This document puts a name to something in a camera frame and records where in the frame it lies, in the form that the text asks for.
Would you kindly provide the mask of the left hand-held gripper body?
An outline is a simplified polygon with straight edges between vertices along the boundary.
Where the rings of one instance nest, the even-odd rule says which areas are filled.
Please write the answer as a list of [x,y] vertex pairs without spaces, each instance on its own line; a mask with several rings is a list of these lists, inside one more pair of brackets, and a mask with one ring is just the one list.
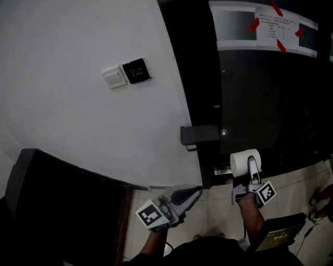
[[184,222],[187,200],[185,192],[159,194],[139,208],[136,215],[149,231],[164,231]]

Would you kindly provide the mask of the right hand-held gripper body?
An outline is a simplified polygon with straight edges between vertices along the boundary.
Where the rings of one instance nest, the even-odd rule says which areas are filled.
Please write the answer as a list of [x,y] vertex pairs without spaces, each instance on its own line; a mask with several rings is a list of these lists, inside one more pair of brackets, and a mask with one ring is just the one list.
[[264,183],[258,173],[254,175],[254,179],[251,179],[250,174],[233,179],[232,205],[244,199],[247,194],[252,193],[255,195],[256,205],[258,208],[262,208],[277,195],[270,181]]

